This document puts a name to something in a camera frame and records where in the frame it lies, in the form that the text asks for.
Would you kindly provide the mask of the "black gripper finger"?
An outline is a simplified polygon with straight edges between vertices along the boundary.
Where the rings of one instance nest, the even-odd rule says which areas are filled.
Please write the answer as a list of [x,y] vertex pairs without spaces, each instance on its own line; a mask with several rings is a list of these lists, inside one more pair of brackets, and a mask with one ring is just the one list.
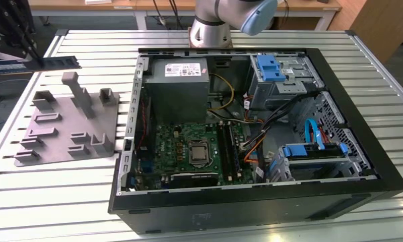
[[26,55],[22,47],[17,43],[17,37],[14,36],[14,30],[12,29],[12,16],[9,15],[9,5],[5,3],[4,10],[4,29],[0,29],[0,59],[26,59]]
[[14,36],[17,43],[22,47],[26,55],[30,56],[34,62],[34,67],[42,67],[41,56],[38,55],[33,34],[35,33],[33,25],[33,16],[27,1],[6,1],[9,5],[9,15],[12,16]]

